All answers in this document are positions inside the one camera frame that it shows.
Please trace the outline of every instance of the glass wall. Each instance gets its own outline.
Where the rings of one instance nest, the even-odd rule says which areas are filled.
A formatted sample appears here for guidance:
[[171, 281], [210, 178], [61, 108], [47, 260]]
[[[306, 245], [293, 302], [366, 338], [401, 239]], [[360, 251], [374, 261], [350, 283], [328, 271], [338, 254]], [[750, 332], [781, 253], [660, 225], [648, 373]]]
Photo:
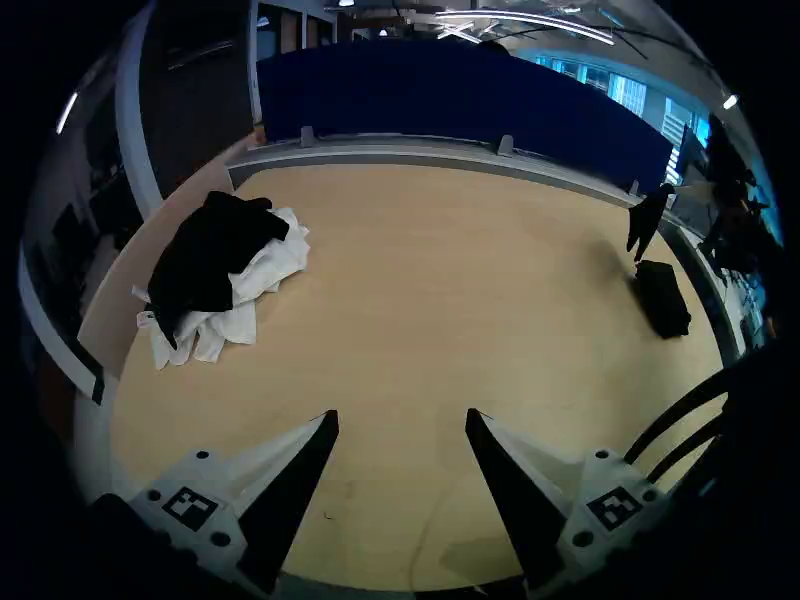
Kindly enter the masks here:
[[708, 143], [710, 129], [707, 115], [701, 116], [693, 113], [659, 90], [594, 65], [550, 56], [537, 56], [535, 62], [600, 90], [639, 118], [647, 121], [656, 131], [667, 138], [673, 148], [664, 177], [665, 181], [675, 185], [680, 183], [681, 178], [675, 169], [680, 155], [684, 125], [689, 126], [704, 147]]

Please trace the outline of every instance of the metal bracket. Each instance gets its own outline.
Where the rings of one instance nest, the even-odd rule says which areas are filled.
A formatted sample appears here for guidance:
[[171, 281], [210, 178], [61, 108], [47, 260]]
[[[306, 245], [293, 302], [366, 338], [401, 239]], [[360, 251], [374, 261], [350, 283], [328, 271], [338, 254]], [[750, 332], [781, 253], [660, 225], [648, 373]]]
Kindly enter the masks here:
[[500, 145], [497, 146], [497, 154], [499, 156], [513, 156], [514, 155], [514, 137], [505, 134], [500, 138]]
[[317, 143], [317, 138], [314, 136], [314, 128], [311, 125], [304, 125], [300, 128], [300, 147], [311, 148]]

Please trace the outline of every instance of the desk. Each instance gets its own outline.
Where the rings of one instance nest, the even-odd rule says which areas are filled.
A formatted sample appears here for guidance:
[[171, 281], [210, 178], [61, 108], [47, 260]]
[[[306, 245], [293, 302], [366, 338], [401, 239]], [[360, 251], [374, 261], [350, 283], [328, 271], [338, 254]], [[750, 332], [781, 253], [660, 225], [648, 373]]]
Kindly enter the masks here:
[[[628, 287], [627, 211], [484, 173], [398, 165], [270, 169], [243, 198], [291, 206], [309, 267], [257, 305], [258, 343], [156, 371], [127, 357], [112, 449], [146, 484], [193, 448], [231, 456], [328, 408], [341, 433], [286, 571], [384, 590], [519, 573], [464, 434], [476, 407], [566, 456], [625, 451], [720, 368], [700, 301], [673, 264], [690, 335], [663, 341]], [[710, 415], [659, 440], [647, 472]], [[670, 473], [677, 477], [685, 463]]]

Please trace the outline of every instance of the black jacket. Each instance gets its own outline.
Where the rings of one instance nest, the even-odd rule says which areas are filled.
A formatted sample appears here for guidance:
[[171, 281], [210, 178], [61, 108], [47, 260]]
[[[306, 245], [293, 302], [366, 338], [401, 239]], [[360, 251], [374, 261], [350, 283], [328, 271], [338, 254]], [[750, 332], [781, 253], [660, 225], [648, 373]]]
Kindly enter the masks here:
[[184, 315], [230, 310], [228, 273], [241, 273], [270, 240], [286, 239], [289, 224], [269, 208], [272, 203], [266, 198], [245, 201], [210, 192], [203, 206], [178, 227], [147, 287], [149, 308], [173, 348], [175, 329]]

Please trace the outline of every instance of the ceiling light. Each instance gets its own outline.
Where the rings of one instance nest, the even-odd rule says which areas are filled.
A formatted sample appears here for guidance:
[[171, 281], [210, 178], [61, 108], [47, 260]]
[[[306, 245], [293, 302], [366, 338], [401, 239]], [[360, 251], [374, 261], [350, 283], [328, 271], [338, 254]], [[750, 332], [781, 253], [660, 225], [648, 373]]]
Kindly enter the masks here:
[[518, 13], [505, 10], [456, 10], [448, 12], [436, 13], [439, 19], [500, 19], [506, 21], [518, 21], [520, 23], [535, 23], [537, 25], [547, 25], [555, 27], [556, 29], [563, 29], [564, 31], [571, 31], [579, 35], [592, 38], [609, 46], [614, 45], [614, 40], [611, 38], [610, 33], [605, 33], [598, 29], [592, 29], [586, 25], [573, 23], [572, 21], [565, 21], [564, 19], [556, 19], [555, 17], [546, 17], [543, 15], [533, 15], [530, 13]]
[[436, 39], [440, 40], [442, 38], [446, 38], [448, 35], [453, 35], [457, 31], [464, 31], [465, 29], [469, 29], [473, 25], [475, 25], [475, 21], [469, 21], [467, 23], [462, 23], [461, 25], [458, 25], [457, 27], [453, 27], [452, 25], [445, 25], [444, 26], [444, 31], [442, 33], [440, 33], [438, 36], [436, 36]]
[[723, 103], [722, 108], [724, 108], [725, 110], [733, 108], [734, 106], [736, 106], [736, 103], [738, 101], [739, 101], [739, 96], [737, 96], [736, 94], [731, 94], [730, 96], [728, 96], [728, 99], [725, 100], [725, 102]]
[[462, 40], [467, 40], [472, 42], [473, 44], [480, 44], [481, 41], [476, 38], [474, 35], [470, 35], [468, 33], [464, 33], [463, 31], [452, 31], [451, 32], [454, 36], [460, 37]]
[[78, 99], [78, 92], [72, 92], [72, 96], [69, 97], [69, 102], [64, 107], [64, 112], [61, 113], [61, 118], [58, 120], [58, 125], [56, 125], [56, 133], [61, 134], [64, 131], [64, 125], [67, 122], [67, 117], [69, 116], [69, 111], [72, 110], [72, 106], [75, 104], [75, 100]]

